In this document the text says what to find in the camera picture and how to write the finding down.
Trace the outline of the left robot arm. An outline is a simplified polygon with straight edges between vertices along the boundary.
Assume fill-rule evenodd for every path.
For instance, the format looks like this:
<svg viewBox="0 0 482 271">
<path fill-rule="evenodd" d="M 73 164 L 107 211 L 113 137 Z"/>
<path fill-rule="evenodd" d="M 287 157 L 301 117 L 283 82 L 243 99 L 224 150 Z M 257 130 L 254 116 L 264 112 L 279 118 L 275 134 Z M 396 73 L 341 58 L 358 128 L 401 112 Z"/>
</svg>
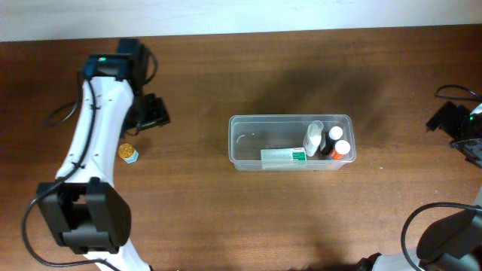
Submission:
<svg viewBox="0 0 482 271">
<path fill-rule="evenodd" d="M 37 206 L 55 243 L 101 270 L 150 270 L 132 242 L 129 205 L 114 188 L 121 137 L 170 122 L 163 100 L 143 88 L 153 79 L 154 54 L 136 38 L 119 40 L 115 53 L 92 54 L 78 73 L 81 107 L 67 156 L 53 182 L 38 185 Z"/>
</svg>

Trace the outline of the white spray bottle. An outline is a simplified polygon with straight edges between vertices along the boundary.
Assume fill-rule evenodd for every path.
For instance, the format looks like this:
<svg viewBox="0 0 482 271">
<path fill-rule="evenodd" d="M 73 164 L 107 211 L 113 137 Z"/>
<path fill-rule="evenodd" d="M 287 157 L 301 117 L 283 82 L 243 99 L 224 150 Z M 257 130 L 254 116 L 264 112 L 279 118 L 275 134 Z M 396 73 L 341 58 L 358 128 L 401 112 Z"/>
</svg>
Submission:
<svg viewBox="0 0 482 271">
<path fill-rule="evenodd" d="M 324 124 L 320 120 L 315 120 L 308 126 L 303 142 L 308 157 L 313 157 L 317 152 L 322 142 L 323 129 Z"/>
</svg>

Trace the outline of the small jar gold lid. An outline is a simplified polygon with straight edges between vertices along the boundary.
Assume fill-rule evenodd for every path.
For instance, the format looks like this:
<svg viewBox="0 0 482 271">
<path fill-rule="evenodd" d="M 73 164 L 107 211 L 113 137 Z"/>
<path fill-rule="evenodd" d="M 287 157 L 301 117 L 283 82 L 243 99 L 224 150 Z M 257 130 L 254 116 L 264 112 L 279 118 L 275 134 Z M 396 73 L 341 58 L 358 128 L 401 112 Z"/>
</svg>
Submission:
<svg viewBox="0 0 482 271">
<path fill-rule="evenodd" d="M 124 143 L 117 149 L 117 153 L 126 163 L 134 163 L 138 160 L 138 151 L 130 144 Z"/>
</svg>

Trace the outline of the orange tube white cap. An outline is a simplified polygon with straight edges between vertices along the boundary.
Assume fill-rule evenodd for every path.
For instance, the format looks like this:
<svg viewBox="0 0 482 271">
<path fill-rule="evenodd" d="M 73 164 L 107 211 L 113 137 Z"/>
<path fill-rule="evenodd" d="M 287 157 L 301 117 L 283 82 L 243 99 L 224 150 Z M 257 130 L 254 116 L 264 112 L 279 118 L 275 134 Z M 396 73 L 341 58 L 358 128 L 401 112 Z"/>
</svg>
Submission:
<svg viewBox="0 0 482 271">
<path fill-rule="evenodd" d="M 341 160 L 351 150 L 351 145 L 346 140 L 339 140 L 327 156 L 328 160 Z"/>
</svg>

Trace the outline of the dark bottle white cap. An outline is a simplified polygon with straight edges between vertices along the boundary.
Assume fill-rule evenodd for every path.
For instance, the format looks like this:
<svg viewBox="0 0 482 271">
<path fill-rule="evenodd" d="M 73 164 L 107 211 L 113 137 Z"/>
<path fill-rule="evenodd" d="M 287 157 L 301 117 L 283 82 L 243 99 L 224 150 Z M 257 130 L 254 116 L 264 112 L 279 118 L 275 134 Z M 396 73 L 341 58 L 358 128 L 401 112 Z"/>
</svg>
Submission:
<svg viewBox="0 0 482 271">
<path fill-rule="evenodd" d="M 320 144 L 319 149 L 322 155 L 329 155 L 334 147 L 336 141 L 341 139 L 343 130 L 339 126 L 333 126 L 329 131 L 325 133 L 323 142 Z"/>
</svg>

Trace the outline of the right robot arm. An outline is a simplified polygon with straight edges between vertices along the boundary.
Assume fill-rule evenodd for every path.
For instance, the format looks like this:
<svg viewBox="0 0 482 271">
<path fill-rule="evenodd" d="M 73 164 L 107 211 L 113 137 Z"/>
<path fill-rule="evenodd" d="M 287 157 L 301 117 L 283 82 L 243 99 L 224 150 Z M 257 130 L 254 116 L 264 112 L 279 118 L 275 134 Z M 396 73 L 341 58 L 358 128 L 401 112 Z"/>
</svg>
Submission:
<svg viewBox="0 0 482 271">
<path fill-rule="evenodd" d="M 442 129 L 453 140 L 451 148 L 464 154 L 465 160 L 481 167 L 481 107 L 469 110 L 446 102 L 426 123 L 427 130 Z M 408 227 L 420 213 L 448 208 L 458 212 L 432 223 L 421 235 L 417 246 L 406 246 Z M 353 268 L 361 271 L 481 270 L 481 194 L 473 204 L 434 202 L 413 211 L 401 231 L 400 254 L 372 254 Z"/>
</svg>

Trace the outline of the white Panadol box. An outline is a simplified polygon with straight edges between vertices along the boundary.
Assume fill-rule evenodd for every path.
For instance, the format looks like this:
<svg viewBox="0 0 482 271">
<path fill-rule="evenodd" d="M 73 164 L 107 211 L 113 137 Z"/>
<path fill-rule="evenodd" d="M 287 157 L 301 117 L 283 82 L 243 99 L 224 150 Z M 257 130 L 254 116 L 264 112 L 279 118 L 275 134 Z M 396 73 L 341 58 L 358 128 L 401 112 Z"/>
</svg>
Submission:
<svg viewBox="0 0 482 271">
<path fill-rule="evenodd" d="M 261 150 L 261 168 L 264 170 L 297 170 L 307 165 L 304 148 L 282 148 Z"/>
</svg>

